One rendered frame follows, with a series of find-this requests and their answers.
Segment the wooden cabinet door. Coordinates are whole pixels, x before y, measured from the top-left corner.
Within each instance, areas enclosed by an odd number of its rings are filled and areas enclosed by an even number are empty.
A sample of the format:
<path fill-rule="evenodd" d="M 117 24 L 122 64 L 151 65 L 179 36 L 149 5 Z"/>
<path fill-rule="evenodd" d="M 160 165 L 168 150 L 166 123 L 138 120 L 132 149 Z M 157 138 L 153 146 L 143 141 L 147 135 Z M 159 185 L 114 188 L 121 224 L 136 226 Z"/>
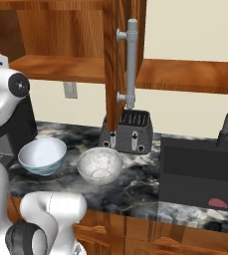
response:
<path fill-rule="evenodd" d="M 137 20 L 138 38 L 135 50 L 135 70 L 138 76 L 143 60 L 147 0 L 103 0 L 105 82 L 108 131 L 116 130 L 124 102 L 117 94 L 126 94 L 126 40 L 116 40 L 116 30 L 127 31 L 127 21 Z"/>

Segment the grey toaster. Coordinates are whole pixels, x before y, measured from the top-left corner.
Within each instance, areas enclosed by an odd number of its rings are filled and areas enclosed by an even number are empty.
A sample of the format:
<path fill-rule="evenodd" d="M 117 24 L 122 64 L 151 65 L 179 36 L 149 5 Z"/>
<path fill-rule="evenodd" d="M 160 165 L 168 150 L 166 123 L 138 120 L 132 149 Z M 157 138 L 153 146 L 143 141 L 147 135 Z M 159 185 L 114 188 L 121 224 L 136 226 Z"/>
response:
<path fill-rule="evenodd" d="M 99 146 L 125 153 L 148 154 L 151 151 L 152 138 L 150 113 L 124 110 L 115 131 L 107 130 L 107 119 L 104 119 Z"/>

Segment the clear glass bowl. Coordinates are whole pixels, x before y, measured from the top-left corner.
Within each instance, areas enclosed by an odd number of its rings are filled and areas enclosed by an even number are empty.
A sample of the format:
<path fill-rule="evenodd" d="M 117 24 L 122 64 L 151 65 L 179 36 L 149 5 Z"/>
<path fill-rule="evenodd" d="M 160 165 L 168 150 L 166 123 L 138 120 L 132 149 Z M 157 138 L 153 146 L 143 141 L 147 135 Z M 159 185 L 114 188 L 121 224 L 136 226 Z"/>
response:
<path fill-rule="evenodd" d="M 80 176 L 88 183 L 106 185 L 115 181 L 123 167 L 119 152 L 108 147 L 94 147 L 83 152 L 77 162 Z"/>

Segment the white and blue bowl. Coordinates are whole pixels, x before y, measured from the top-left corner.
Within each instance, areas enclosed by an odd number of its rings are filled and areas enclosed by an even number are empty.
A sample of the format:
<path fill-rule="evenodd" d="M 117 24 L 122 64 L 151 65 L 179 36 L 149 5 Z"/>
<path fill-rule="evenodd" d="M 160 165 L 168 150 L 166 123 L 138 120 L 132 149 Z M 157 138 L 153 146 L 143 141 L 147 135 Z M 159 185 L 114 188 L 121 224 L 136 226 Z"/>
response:
<path fill-rule="evenodd" d="M 66 152 L 67 146 L 60 139 L 43 137 L 24 145 L 18 153 L 18 159 L 31 173 L 47 176 L 61 166 Z"/>

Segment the black coffee machine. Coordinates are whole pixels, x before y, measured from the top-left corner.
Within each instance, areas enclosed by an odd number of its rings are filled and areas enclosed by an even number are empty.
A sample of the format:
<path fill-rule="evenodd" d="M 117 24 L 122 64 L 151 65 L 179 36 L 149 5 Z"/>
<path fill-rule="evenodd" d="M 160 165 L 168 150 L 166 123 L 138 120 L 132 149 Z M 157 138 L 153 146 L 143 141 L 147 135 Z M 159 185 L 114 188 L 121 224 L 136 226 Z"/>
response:
<path fill-rule="evenodd" d="M 37 136 L 31 99 L 23 99 L 11 118 L 0 127 L 0 162 L 9 167 L 18 156 L 20 149 Z"/>

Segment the black sink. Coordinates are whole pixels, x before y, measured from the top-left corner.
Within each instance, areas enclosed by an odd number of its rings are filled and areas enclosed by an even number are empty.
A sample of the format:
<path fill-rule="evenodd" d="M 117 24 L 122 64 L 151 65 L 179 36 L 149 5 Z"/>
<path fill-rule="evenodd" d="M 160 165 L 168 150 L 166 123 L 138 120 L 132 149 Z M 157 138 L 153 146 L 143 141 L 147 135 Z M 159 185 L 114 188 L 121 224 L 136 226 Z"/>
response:
<path fill-rule="evenodd" d="M 228 143 L 163 137 L 159 159 L 160 201 L 228 210 L 208 205 L 211 198 L 228 205 Z"/>

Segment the wooden base cabinets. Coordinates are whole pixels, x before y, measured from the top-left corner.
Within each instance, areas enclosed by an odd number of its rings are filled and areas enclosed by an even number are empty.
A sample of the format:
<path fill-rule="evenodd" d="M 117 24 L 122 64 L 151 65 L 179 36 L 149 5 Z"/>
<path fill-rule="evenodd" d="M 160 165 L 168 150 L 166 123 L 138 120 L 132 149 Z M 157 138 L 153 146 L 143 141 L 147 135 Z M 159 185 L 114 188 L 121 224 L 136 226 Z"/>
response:
<path fill-rule="evenodd" d="M 228 211 L 123 195 L 87 201 L 74 230 L 88 255 L 228 255 Z"/>

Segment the red sponge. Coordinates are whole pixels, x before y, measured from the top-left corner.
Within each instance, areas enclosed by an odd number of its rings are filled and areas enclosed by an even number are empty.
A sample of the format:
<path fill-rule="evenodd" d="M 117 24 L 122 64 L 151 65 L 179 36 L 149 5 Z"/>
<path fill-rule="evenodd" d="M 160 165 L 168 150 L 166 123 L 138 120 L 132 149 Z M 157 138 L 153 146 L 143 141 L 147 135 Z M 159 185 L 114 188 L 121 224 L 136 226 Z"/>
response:
<path fill-rule="evenodd" d="M 214 206 L 214 207 L 219 207 L 219 208 L 227 208 L 228 205 L 221 199 L 219 198 L 211 198 L 208 201 L 209 206 Z"/>

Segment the grey wall outlet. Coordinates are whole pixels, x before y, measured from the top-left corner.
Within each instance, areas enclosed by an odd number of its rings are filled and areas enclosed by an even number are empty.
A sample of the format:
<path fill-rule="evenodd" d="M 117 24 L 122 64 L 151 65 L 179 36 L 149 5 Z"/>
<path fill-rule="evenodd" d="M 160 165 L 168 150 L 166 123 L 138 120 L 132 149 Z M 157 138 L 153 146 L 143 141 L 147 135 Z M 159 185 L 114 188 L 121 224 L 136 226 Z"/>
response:
<path fill-rule="evenodd" d="M 76 99 L 78 97 L 76 82 L 63 82 L 66 99 Z"/>

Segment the wooden wall cabinet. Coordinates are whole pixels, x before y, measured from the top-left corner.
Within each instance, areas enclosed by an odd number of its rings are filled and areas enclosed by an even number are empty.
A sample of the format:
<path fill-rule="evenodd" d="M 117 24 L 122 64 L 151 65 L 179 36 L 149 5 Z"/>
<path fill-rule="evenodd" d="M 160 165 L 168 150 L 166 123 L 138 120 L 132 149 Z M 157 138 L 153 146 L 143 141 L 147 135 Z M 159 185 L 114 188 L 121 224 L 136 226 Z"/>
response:
<path fill-rule="evenodd" d="M 103 0 L 0 0 L 0 53 L 31 79 L 105 84 Z M 228 63 L 143 57 L 136 86 L 228 95 Z"/>

